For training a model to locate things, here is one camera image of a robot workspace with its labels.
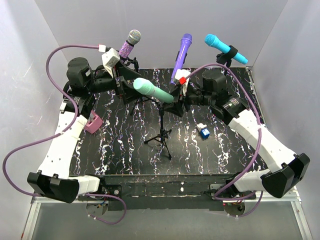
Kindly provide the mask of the mint green microphone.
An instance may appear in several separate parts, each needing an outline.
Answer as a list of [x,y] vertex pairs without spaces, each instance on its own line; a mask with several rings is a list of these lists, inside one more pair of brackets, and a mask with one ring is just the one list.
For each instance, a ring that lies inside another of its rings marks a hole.
[[171,94],[156,87],[151,81],[145,78],[136,78],[133,82],[133,88],[142,95],[154,97],[168,104],[174,101],[174,97]]

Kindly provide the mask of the black tripod mic stand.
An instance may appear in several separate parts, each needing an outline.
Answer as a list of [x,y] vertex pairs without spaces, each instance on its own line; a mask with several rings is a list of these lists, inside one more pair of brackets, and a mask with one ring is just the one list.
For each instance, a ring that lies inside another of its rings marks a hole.
[[166,148],[167,153],[168,153],[168,159],[171,161],[172,155],[170,154],[169,148],[166,143],[166,139],[169,137],[169,134],[172,132],[172,130],[171,129],[166,130],[164,128],[164,115],[165,115],[164,107],[160,103],[157,104],[157,107],[158,107],[158,113],[159,113],[159,119],[160,119],[160,132],[157,136],[154,136],[150,139],[145,140],[144,144],[147,145],[151,141],[156,141],[156,142],[160,143],[162,146],[164,146]]

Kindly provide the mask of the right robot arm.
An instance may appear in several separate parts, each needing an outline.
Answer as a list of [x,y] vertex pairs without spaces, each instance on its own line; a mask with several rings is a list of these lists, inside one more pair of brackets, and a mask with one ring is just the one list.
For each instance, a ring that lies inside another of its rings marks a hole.
[[181,117],[191,105],[209,106],[213,115],[244,138],[254,148],[254,155],[260,156],[267,166],[261,171],[250,171],[247,166],[220,187],[214,198],[222,200],[221,194],[227,193],[230,198],[237,199],[245,192],[252,194],[254,191],[265,191],[275,198],[282,198],[303,179],[310,158],[305,153],[296,154],[282,144],[261,124],[256,108],[231,95],[227,78],[221,71],[205,71],[199,89],[191,86],[190,74],[185,69],[176,71],[172,78],[176,87],[165,109]]

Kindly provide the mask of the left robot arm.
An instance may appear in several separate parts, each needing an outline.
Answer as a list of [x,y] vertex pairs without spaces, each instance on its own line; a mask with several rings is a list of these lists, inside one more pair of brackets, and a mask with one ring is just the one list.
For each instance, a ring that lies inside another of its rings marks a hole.
[[141,77],[136,59],[119,61],[108,72],[103,65],[92,69],[87,59],[76,57],[69,61],[68,78],[63,91],[67,93],[60,106],[56,132],[49,150],[37,172],[30,172],[28,184],[42,197],[72,203],[77,196],[89,193],[95,200],[106,196],[100,178],[92,175],[70,177],[69,169],[74,150],[83,131],[96,132],[102,125],[94,113],[95,94],[114,90],[125,104],[142,97],[130,80]]

